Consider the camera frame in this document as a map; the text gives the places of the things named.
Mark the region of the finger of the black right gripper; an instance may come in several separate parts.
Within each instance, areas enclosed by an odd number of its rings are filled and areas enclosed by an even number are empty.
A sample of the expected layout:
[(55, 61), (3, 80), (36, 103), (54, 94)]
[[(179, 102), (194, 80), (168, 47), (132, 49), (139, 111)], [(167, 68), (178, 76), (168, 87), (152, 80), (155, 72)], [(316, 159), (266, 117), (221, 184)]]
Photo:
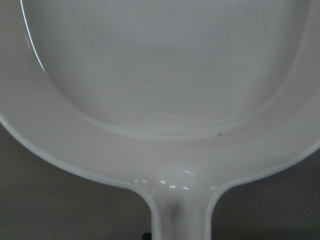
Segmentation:
[(152, 240), (152, 233), (151, 232), (143, 233), (142, 240)]

